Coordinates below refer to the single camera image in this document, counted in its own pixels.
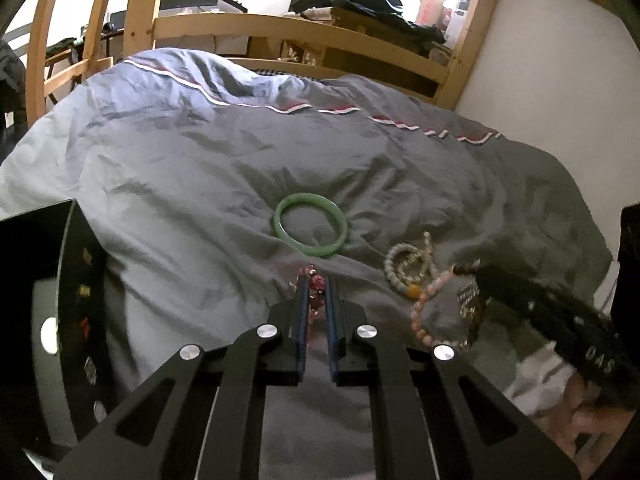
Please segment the right hand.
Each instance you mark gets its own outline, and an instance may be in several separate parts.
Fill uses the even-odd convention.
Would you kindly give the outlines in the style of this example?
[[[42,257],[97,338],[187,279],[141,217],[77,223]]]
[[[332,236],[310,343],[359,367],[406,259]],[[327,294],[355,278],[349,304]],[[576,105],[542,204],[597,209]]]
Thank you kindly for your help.
[[[597,438],[582,462],[597,468],[626,430],[635,411],[586,404],[587,384],[578,373],[568,381],[558,404],[542,416],[542,429],[570,458],[577,456],[577,439],[581,434]]]

